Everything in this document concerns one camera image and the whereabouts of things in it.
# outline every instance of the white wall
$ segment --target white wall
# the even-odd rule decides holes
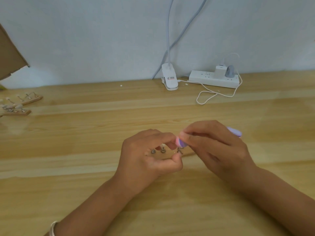
[[[0,0],[0,23],[31,65],[17,79],[30,87],[150,78],[166,50],[169,1]],[[171,42],[202,1],[174,1]],[[213,70],[231,52],[240,73],[315,69],[314,39],[315,0],[208,0],[171,61],[178,76]]]

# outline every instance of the wood grain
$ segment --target wood grain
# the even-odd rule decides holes
[[[167,91],[159,79],[26,90],[44,96],[27,106],[32,113],[0,119],[0,235],[43,235],[114,174],[125,138],[149,128],[178,134],[198,120],[241,130],[259,166],[315,198],[315,71],[242,78],[233,98],[203,106],[195,102],[202,86]],[[184,169],[133,199],[106,235],[289,235],[191,149],[184,154]]]

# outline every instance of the forearm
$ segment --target forearm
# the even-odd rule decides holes
[[[294,235],[314,235],[315,200],[267,170],[259,175],[258,188],[247,197]]]
[[[124,186],[111,178],[60,221],[54,233],[56,236],[103,235],[132,197]]]

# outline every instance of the power outlet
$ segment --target power outlet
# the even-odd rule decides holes
[[[212,85],[226,88],[237,88],[239,86],[238,75],[234,75],[234,78],[227,78],[223,76],[220,79],[214,78],[214,72],[197,71],[193,70],[189,75],[189,82],[199,82],[204,85]]]

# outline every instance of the silver bracelet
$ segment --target silver bracelet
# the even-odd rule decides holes
[[[55,221],[51,224],[50,230],[49,230],[49,236],[55,236],[53,229],[55,228],[55,225],[58,223],[58,221]]]

